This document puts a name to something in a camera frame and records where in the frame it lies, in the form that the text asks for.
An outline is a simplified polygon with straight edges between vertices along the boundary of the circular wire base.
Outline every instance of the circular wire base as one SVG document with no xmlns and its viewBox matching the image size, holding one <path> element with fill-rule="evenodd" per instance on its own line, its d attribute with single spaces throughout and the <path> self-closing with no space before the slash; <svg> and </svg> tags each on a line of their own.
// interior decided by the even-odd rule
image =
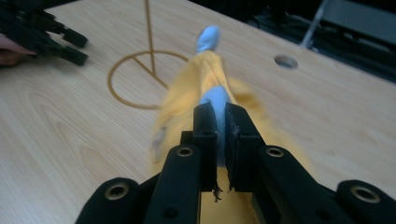
<svg viewBox="0 0 396 224">
<path fill-rule="evenodd" d="M 108 77 L 107 77 L 107 86 L 108 89 L 110 90 L 111 94 L 116 97 L 117 100 L 119 100 L 120 102 L 122 102 L 125 105 L 129 105 L 131 107 L 135 107 L 138 109 L 159 109 L 161 106 L 160 105 L 141 105 L 141 104 L 136 104 L 133 103 L 131 101 L 125 100 L 124 98 L 120 97 L 117 92 L 114 90 L 113 88 L 113 77 L 115 72 L 117 71 L 117 69 L 120 67 L 120 65 L 122 65 L 123 63 L 125 63 L 126 61 L 130 60 L 130 59 L 134 59 L 138 64 L 140 64 L 140 66 L 142 66 L 152 77 L 154 77 L 158 82 L 160 82 L 160 84 L 162 86 L 164 86 L 166 89 L 168 89 L 168 86 L 166 85 L 166 83 L 164 83 L 159 77 L 156 76 L 156 74 L 154 74 L 152 71 L 150 71 L 143 63 L 141 63 L 138 59 L 137 56 L 143 55 L 143 54 L 168 54 L 168 55 L 172 55 L 175 57 L 178 57 L 184 61 L 188 61 L 188 59 L 186 57 L 184 57 L 181 54 L 178 53 L 174 53 L 171 51 L 166 51 L 166 50 L 154 50 L 154 51 L 141 51 L 141 52 L 137 52 L 134 54 L 130 54 L 128 56 L 125 56 L 123 58 L 121 58 L 118 62 L 116 62 L 110 69 L 110 71 L 108 72 Z"/>
</svg>

